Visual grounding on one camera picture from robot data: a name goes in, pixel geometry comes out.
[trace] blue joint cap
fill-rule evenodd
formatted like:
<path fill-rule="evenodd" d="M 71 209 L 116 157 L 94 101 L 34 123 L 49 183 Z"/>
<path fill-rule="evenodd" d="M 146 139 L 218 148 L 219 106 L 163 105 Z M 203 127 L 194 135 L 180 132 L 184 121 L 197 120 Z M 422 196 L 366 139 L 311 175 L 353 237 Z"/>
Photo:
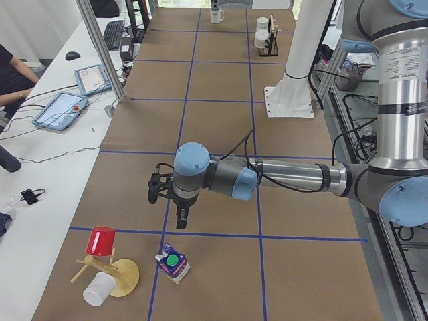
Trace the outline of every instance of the blue joint cap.
<path fill-rule="evenodd" d="M 397 225 L 419 226 L 428 222 L 428 177 L 405 179 L 392 186 L 379 203 L 379 213 Z"/>
<path fill-rule="evenodd" d="M 389 2 L 403 15 L 417 19 L 428 18 L 427 0 L 389 0 Z"/>
<path fill-rule="evenodd" d="M 242 201 L 248 201 L 255 187 L 257 186 L 257 173 L 244 167 L 236 178 L 235 184 L 232 190 L 232 197 L 234 199 L 241 199 Z"/>
<path fill-rule="evenodd" d="M 187 142 L 175 154 L 174 170 L 182 176 L 196 176 L 207 169 L 209 151 L 197 142 Z"/>

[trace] milk carton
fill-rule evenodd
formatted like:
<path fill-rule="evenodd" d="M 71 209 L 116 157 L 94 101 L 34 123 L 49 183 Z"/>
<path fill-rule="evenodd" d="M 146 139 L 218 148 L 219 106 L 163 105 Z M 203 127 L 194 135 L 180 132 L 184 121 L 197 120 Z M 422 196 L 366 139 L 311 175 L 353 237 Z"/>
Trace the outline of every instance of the milk carton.
<path fill-rule="evenodd" d="M 166 243 L 162 254 L 154 257 L 159 267 L 167 274 L 174 283 L 178 284 L 190 270 L 190 265 L 184 254 L 177 252 L 172 246 Z"/>

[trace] plastic bag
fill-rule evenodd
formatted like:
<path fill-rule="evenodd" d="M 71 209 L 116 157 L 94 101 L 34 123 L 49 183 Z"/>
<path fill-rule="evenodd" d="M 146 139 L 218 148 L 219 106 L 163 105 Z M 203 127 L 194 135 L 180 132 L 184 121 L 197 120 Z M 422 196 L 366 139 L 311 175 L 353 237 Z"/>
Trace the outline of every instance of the plastic bag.
<path fill-rule="evenodd" d="M 365 70 L 360 70 L 356 62 L 345 60 L 339 71 L 339 75 L 346 78 L 336 76 L 335 82 L 337 88 L 345 92 L 356 90 L 364 72 Z"/>

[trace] mug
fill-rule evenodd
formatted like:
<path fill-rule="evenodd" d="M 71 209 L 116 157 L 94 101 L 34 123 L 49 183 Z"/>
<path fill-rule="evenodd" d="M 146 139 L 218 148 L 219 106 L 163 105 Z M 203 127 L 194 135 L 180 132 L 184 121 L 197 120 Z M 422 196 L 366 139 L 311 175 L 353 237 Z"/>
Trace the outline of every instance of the mug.
<path fill-rule="evenodd" d="M 257 25 L 255 27 L 255 30 L 259 30 L 259 29 L 268 29 L 268 23 L 269 23 L 269 19 L 265 18 L 265 17 L 260 17 L 257 18 Z"/>
<path fill-rule="evenodd" d="M 83 291 L 83 298 L 91 306 L 100 306 L 116 287 L 116 280 L 105 272 L 98 272 Z"/>
<path fill-rule="evenodd" d="M 254 45 L 263 49 L 266 47 L 266 41 L 269 39 L 269 31 L 266 29 L 259 29 L 255 33 Z"/>
<path fill-rule="evenodd" d="M 225 19 L 225 12 L 218 7 L 212 7 L 209 10 L 209 21 L 211 23 L 220 23 Z"/>

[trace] silver arm segment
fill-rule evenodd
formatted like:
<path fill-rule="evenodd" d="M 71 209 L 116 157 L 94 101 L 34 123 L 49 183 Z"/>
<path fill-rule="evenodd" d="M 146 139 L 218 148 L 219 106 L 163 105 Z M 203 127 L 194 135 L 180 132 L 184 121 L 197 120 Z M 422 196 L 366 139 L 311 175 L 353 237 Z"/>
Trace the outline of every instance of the silver arm segment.
<path fill-rule="evenodd" d="M 346 190 L 346 167 L 340 163 L 328 166 L 264 159 L 261 164 L 265 176 L 295 189 L 330 191 L 338 196 Z M 262 177 L 260 185 L 278 186 L 266 177 Z"/>

